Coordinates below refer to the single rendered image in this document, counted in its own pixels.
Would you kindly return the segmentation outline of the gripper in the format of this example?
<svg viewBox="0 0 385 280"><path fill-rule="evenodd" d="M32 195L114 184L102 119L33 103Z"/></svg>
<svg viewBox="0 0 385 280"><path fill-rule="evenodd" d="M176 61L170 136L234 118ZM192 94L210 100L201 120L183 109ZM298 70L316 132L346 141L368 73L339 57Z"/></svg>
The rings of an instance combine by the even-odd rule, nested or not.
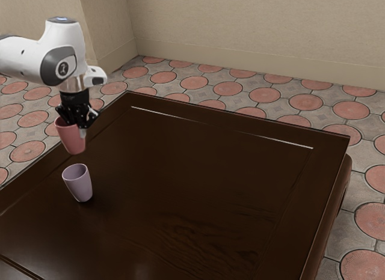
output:
<svg viewBox="0 0 385 280"><path fill-rule="evenodd" d="M59 116L66 124L76 124L79 128L79 136L85 139L87 130L99 117L100 112L93 109L90 104L89 90L77 93L65 93L60 91L61 103L55 108Z"/></svg>

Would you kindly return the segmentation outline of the pink cup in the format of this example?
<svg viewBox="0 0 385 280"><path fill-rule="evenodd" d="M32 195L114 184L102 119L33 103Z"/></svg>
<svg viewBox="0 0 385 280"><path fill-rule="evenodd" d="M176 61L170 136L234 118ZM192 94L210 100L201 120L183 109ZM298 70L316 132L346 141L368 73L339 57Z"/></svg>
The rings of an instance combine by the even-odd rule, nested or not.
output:
<svg viewBox="0 0 385 280"><path fill-rule="evenodd" d="M69 154L76 155L85 151L85 137L81 137L79 127L76 124L67 124L61 117L57 117L54 126Z"/></svg>

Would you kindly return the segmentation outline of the lilac cup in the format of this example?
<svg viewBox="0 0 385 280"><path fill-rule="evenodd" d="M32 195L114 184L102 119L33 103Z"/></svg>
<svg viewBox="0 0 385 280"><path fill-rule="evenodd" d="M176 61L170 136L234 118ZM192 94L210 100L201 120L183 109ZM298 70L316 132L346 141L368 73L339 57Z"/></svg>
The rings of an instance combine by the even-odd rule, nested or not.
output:
<svg viewBox="0 0 385 280"><path fill-rule="evenodd" d="M62 179L77 202L87 202L93 196L88 168L83 163L68 166L62 172Z"/></svg>

